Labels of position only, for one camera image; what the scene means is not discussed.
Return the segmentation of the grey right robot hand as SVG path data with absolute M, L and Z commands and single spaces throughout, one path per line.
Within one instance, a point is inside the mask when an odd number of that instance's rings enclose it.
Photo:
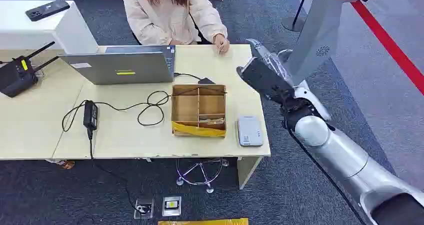
M 270 52 L 256 39 L 246 40 L 251 48 L 251 58 L 238 66 L 239 77 L 262 97 L 280 105 L 295 98 L 291 75 L 276 53 Z

